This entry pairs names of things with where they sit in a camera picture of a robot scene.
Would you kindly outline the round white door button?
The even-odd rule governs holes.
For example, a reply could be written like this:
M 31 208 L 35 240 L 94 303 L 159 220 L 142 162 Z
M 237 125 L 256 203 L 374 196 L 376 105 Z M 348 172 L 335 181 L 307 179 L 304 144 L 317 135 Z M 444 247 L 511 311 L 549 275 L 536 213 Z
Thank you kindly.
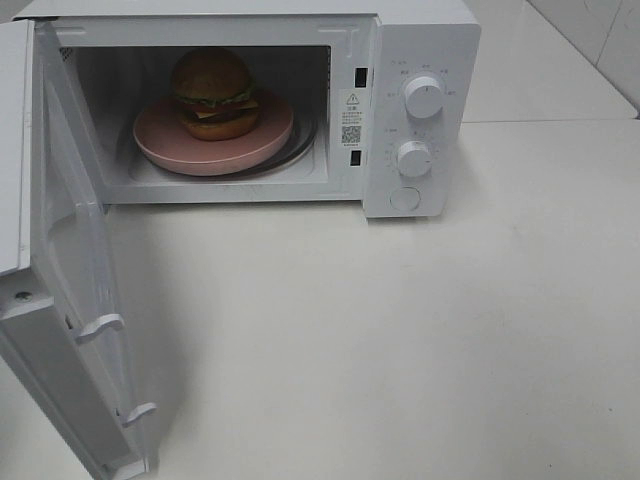
M 421 202 L 420 192 L 413 187 L 401 187 L 390 195 L 391 206 L 400 212 L 414 211 Z

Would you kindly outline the white timer knob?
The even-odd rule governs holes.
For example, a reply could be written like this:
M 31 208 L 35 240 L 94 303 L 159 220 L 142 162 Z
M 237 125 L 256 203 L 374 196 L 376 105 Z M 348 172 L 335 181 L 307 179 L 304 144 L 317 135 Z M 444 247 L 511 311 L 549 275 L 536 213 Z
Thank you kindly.
M 426 175 L 433 158 L 428 146 L 422 141 L 407 141 L 397 150 L 397 168 L 402 176 L 417 178 Z

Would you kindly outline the burger with lettuce and cheese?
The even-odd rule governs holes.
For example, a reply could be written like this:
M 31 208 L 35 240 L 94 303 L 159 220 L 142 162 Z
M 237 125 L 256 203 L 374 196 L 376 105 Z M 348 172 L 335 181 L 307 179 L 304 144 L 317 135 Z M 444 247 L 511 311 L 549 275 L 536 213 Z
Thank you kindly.
M 179 121 L 194 138 L 223 141 L 240 137 L 256 124 L 260 106 L 243 60 L 221 47 L 202 47 L 175 64 L 170 86 Z

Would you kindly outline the pink round plate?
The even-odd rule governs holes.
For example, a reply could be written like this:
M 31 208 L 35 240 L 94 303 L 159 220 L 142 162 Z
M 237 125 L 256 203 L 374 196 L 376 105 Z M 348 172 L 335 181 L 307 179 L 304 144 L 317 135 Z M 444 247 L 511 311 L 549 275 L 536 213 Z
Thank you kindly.
M 217 176 L 257 166 L 289 140 L 294 113 L 290 104 L 268 91 L 257 94 L 260 113 L 253 129 L 228 140 L 200 140 L 180 122 L 175 104 L 162 98 L 138 114 L 133 135 L 142 153 L 173 173 Z

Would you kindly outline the white microwave door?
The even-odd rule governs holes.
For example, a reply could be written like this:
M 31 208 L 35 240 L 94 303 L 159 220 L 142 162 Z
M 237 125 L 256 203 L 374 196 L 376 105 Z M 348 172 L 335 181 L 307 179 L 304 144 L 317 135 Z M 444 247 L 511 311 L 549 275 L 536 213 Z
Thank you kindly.
M 53 25 L 1 27 L 1 355 L 95 479 L 148 472 L 114 278 L 101 154 Z

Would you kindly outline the glass microwave turntable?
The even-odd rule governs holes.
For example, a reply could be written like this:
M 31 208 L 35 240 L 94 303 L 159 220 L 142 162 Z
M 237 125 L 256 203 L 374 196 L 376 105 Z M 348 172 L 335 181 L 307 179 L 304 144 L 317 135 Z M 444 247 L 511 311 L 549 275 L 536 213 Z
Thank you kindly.
M 291 135 L 280 150 L 264 162 L 234 174 L 234 177 L 250 178 L 270 174 L 296 163 L 313 146 L 317 129 L 318 121 L 313 116 L 296 116 Z

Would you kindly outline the white warning sticker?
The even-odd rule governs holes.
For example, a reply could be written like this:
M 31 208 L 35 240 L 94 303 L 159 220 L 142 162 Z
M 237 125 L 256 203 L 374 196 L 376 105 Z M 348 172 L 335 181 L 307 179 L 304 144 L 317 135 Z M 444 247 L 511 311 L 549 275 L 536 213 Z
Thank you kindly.
M 339 106 L 339 135 L 343 147 L 359 148 L 365 138 L 366 98 L 358 89 L 342 89 Z

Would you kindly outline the white microwave oven body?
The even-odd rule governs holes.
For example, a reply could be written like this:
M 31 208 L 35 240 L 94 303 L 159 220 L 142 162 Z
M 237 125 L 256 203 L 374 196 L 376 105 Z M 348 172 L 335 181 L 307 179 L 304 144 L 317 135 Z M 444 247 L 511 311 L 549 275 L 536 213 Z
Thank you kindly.
M 449 186 L 447 149 L 459 132 L 481 29 L 460 1 L 34 1 L 12 21 L 53 25 L 74 56 L 101 154 L 91 166 L 104 205 L 358 200 L 369 218 L 436 216 Z M 177 61 L 202 47 L 239 56 L 262 91 L 313 116 L 313 146 L 287 168 L 250 178 L 191 176 L 150 161 L 133 135 L 139 113 L 168 97 Z M 444 106 L 411 117 L 403 87 L 430 72 Z M 342 89 L 366 98 L 365 138 L 343 147 Z M 421 177 L 402 176 L 397 150 L 424 142 Z M 420 205 L 400 212 L 390 195 L 416 188 Z

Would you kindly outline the upper white power knob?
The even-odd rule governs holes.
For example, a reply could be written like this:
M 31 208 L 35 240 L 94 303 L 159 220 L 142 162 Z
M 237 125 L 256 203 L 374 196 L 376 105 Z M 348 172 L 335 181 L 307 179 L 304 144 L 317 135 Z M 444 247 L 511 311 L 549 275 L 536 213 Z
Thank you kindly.
M 433 73 L 412 77 L 403 87 L 404 104 L 408 114 L 416 119 L 436 115 L 444 106 L 444 84 Z

